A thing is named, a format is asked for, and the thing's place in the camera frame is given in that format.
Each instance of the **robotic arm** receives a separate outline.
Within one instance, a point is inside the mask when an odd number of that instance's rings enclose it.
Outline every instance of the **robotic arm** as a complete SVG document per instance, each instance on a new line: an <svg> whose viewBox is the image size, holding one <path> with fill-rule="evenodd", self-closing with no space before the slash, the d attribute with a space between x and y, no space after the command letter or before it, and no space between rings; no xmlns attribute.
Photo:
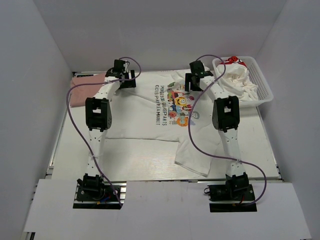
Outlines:
<svg viewBox="0 0 320 240"><path fill-rule="evenodd" d="M185 90L202 91L214 80L210 71L205 71L201 61L190 63L191 73L185 75ZM213 84L206 93L213 102L212 123L218 130L223 149L229 160L226 169L225 188L231 199L242 196L249 187L249 179L243 164L238 145L238 125L240 122L239 100L236 96L228 96L218 84Z"/></svg>
<svg viewBox="0 0 320 240"><path fill-rule="evenodd" d="M129 75L128 66L129 62L127 61L114 60L114 67L110 68L105 74L104 82L108 84L103 85L93 97L88 97L85 101L85 123L89 128L89 144L98 165L100 165L104 153L107 131L112 125L110 107L112 97L118 89L136 87L135 79L124 80L130 79L130 75L131 79L135 77L134 70L131 70ZM78 179L77 181L81 190L84 190L81 192L82 195L85 195L84 197L96 199L106 191L102 183L103 177L98 171L91 154L88 156L83 180Z"/></svg>

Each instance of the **white cloth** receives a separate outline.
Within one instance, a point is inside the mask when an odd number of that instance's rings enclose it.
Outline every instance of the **white cloth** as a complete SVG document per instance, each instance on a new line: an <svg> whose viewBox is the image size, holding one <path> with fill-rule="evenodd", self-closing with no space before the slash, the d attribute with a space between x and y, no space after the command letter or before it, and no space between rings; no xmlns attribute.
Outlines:
<svg viewBox="0 0 320 240"><path fill-rule="evenodd" d="M225 74L220 78L224 91L237 96L240 102L259 100L258 86L250 81L246 64L236 56L228 58L224 63ZM222 63L216 67L217 77L224 72L225 67Z"/></svg>
<svg viewBox="0 0 320 240"><path fill-rule="evenodd" d="M212 158L198 152L188 135L189 110L199 94L184 90L185 74L189 72L143 72L136 88L118 90L110 104L112 126L106 137L179 142L175 163L207 176ZM210 154L221 141L212 124L212 110L212 101L204 95L191 116L194 142Z"/></svg>

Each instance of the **colorful cartoon graphic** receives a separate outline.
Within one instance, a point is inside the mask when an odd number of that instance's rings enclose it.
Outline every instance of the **colorful cartoon graphic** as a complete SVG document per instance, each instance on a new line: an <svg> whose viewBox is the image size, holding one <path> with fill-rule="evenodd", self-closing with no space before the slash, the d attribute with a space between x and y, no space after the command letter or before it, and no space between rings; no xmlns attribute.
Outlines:
<svg viewBox="0 0 320 240"><path fill-rule="evenodd" d="M187 116L180 116L176 120L176 123L181 127L186 127L186 126L188 126L188 117Z"/></svg>
<svg viewBox="0 0 320 240"><path fill-rule="evenodd" d="M170 118L169 124L171 125L187 127L189 118L194 120L200 118L200 114L197 111L193 111L191 115L189 114L195 97L191 95L192 92L185 92L184 90L184 84L173 82L168 85L167 100L170 104L168 116ZM195 125L195 122L192 119L190 119L190 124Z"/></svg>
<svg viewBox="0 0 320 240"><path fill-rule="evenodd" d="M200 118L200 115L197 111L193 111L192 114L191 114L191 118L193 119L199 119Z"/></svg>
<svg viewBox="0 0 320 240"><path fill-rule="evenodd" d="M177 112L169 111L169 118L174 119L177 116Z"/></svg>
<svg viewBox="0 0 320 240"><path fill-rule="evenodd" d="M174 99L175 105L185 107L187 106L187 99L184 96L179 96Z"/></svg>

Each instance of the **black mounting bracket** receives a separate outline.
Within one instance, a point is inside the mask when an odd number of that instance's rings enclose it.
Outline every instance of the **black mounting bracket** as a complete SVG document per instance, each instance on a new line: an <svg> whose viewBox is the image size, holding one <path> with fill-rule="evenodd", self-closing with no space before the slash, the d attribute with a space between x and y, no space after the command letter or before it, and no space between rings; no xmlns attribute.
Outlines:
<svg viewBox="0 0 320 240"><path fill-rule="evenodd" d="M126 70L126 61L115 59L113 67L105 73L105 77L116 77L120 79Z"/></svg>
<svg viewBox="0 0 320 240"><path fill-rule="evenodd" d="M85 123L90 131L92 129L99 129L100 132L103 132L109 129L112 124L109 100L106 98L96 99L95 97L88 97L85 100Z"/></svg>
<svg viewBox="0 0 320 240"><path fill-rule="evenodd" d="M103 178L99 177L99 175L95 176L88 176L86 173L83 176L83 180L80 178L77 180L77 183L79 184L79 187L81 188L82 194L80 192L80 196L88 195L90 198L98 199L104 196L104 184L103 184Z"/></svg>
<svg viewBox="0 0 320 240"><path fill-rule="evenodd" d="M185 74L184 89L187 92L189 90L201 92L200 79L207 76L213 76L213 74L210 71L205 71L205 67L200 60L193 61L189 65L191 73Z"/></svg>
<svg viewBox="0 0 320 240"><path fill-rule="evenodd" d="M108 200L106 200L106 202L118 201L111 186L104 184L103 178L98 175L88 176L88 174L86 173L83 176L83 180L79 178L77 180L77 183L79 185L78 185L76 200L79 202L81 201L97 202L101 199L105 199L106 197L108 197ZM120 197L121 186L113 185L113 187L116 190L116 194L118 195L118 197Z"/></svg>
<svg viewBox="0 0 320 240"><path fill-rule="evenodd" d="M239 99L237 96L214 100L212 123L215 129L224 131L238 129L240 123Z"/></svg>
<svg viewBox="0 0 320 240"><path fill-rule="evenodd" d="M131 70L130 73L131 73L131 78L133 79L136 76L135 70ZM124 79L130 79L128 72L124 74ZM130 89L130 88L135 88L136 86L137 84L135 79L129 80L129 81L123 80L123 81L120 81L119 89Z"/></svg>
<svg viewBox="0 0 320 240"><path fill-rule="evenodd" d="M115 59L113 67L110 68L106 73L105 77L115 77L117 79L130 79L129 73L125 72L126 70L126 61ZM131 70L131 78L133 79L135 77L135 70ZM135 88L136 80L130 80L130 81L120 81L120 87L119 89L129 89L129 88Z"/></svg>
<svg viewBox="0 0 320 240"><path fill-rule="evenodd" d="M224 201L254 201L255 192L251 184L248 183L247 188L243 191L238 191L236 194L231 194L228 184L209 185L210 201L224 202Z"/></svg>
<svg viewBox="0 0 320 240"><path fill-rule="evenodd" d="M230 198L238 198L243 196L249 187L248 175L244 172L241 176L233 175L232 177L225 175L225 188L228 191Z"/></svg>

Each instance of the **white cardboard panel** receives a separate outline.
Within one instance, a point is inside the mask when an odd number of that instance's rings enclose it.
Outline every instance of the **white cardboard panel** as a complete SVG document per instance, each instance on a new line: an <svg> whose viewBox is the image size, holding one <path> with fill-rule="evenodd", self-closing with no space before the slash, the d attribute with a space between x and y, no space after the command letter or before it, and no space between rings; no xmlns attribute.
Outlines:
<svg viewBox="0 0 320 240"><path fill-rule="evenodd" d="M41 239L310 238L291 183L270 183L257 212L210 213L203 183L127 183L121 210L72 209L76 181L40 180L25 225ZM258 195L262 183L253 185Z"/></svg>

